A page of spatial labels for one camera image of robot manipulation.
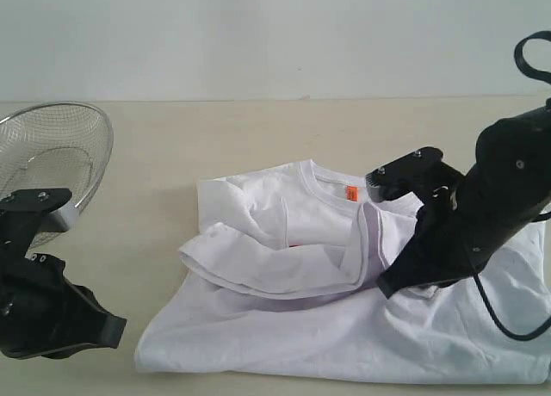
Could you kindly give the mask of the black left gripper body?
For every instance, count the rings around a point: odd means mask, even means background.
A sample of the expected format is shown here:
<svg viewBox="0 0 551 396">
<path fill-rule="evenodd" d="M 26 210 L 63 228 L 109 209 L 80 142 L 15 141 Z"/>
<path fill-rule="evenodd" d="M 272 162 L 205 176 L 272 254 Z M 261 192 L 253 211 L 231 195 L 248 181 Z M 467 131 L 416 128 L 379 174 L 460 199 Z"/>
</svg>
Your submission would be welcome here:
<svg viewBox="0 0 551 396">
<path fill-rule="evenodd" d="M 69 357 L 92 349 L 95 297 L 64 276 L 65 262 L 34 253 L 1 274 L 1 353 L 7 357 Z"/>
</svg>

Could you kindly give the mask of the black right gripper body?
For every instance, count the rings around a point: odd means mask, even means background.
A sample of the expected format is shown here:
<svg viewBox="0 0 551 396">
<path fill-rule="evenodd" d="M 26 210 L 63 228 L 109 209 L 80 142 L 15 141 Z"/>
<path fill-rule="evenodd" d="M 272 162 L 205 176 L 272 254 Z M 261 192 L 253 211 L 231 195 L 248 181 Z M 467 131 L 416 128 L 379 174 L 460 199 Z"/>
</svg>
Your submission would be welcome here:
<svg viewBox="0 0 551 396">
<path fill-rule="evenodd" d="M 446 288 L 480 273 L 517 226 L 479 211 L 453 208 L 448 189 L 435 191 L 419 209 L 414 234 L 399 254 L 399 286 Z"/>
</svg>

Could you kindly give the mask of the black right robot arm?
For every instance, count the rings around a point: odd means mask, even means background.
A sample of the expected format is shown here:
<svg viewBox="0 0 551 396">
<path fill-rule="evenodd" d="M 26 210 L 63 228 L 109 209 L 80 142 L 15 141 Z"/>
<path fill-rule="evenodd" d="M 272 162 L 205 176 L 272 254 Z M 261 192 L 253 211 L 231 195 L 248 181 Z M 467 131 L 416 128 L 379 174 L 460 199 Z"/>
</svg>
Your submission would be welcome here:
<svg viewBox="0 0 551 396">
<path fill-rule="evenodd" d="M 385 297 L 478 275 L 516 233 L 547 219 L 550 107 L 484 129 L 467 174 L 426 146 L 373 170 L 366 182 L 376 201 L 413 193 L 422 203 L 412 237 L 376 281 Z"/>
</svg>

